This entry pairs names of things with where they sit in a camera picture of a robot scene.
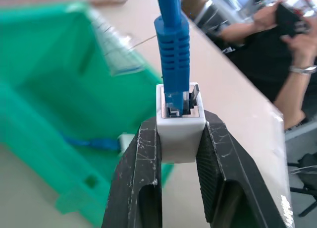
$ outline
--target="hand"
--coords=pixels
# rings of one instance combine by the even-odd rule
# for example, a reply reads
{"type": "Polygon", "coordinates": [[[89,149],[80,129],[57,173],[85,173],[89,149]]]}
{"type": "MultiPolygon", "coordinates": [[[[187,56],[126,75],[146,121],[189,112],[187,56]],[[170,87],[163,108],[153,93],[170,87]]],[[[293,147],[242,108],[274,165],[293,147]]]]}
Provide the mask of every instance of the hand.
{"type": "Polygon", "coordinates": [[[253,20],[254,20],[253,25],[254,25],[254,31],[256,33],[276,27],[275,12],[277,10],[278,5],[284,1],[285,0],[278,0],[274,5],[266,6],[260,9],[259,11],[257,11],[253,15],[253,20]]]}
{"type": "Polygon", "coordinates": [[[293,51],[293,65],[298,68],[313,66],[317,56],[317,18],[306,18],[311,26],[308,34],[299,34],[294,38],[283,36],[282,41],[293,51]]]}

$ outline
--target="metal watch band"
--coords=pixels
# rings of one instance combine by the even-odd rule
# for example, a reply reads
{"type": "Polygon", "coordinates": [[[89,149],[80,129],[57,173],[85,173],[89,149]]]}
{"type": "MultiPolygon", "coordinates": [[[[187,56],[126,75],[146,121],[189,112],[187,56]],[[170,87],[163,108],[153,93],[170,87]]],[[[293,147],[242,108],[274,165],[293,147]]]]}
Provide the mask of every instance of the metal watch band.
{"type": "Polygon", "coordinates": [[[300,73],[300,74],[312,74],[312,73],[315,73],[316,70],[317,70],[317,66],[316,65],[308,67],[308,68],[298,68],[298,67],[295,67],[295,66],[291,66],[290,67],[290,71],[291,72],[300,73]]]}

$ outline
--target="person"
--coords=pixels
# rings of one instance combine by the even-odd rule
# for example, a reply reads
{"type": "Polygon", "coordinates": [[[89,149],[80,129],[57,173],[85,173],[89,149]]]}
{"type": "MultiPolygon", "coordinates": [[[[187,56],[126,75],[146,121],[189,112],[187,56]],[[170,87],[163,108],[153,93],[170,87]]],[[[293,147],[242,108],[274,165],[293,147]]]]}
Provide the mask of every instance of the person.
{"type": "Polygon", "coordinates": [[[275,12],[282,1],[255,13],[253,23],[228,26],[220,37],[244,43],[228,57],[283,113],[284,127],[289,129],[317,112],[317,73],[297,70],[317,64],[317,18],[306,19],[311,26],[308,34],[281,36],[275,12]]]}

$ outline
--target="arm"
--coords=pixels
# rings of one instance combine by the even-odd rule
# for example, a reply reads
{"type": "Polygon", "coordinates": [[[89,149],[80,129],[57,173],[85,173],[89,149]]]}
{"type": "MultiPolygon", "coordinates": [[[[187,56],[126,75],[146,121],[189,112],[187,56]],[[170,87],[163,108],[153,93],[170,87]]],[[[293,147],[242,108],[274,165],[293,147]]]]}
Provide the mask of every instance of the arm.
{"type": "Polygon", "coordinates": [[[220,37],[231,43],[244,43],[244,39],[256,33],[255,25],[253,23],[235,23],[224,28],[220,37]]]}
{"type": "Polygon", "coordinates": [[[290,73],[274,102],[284,115],[285,129],[297,125],[305,118],[302,105],[310,78],[310,75],[290,73]]]}

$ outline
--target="green crate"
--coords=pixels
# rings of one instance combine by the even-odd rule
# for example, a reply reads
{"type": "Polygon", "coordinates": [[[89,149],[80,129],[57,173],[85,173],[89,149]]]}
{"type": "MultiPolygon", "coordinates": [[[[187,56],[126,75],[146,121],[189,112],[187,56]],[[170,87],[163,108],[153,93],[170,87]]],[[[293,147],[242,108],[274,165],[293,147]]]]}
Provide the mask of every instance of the green crate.
{"type": "MultiPolygon", "coordinates": [[[[60,194],[62,213],[102,223],[119,155],[72,147],[80,139],[135,133],[156,114],[149,66],[113,77],[88,17],[68,3],[0,11],[0,141],[60,194]]],[[[173,165],[162,166],[167,180],[173,165]]]]}

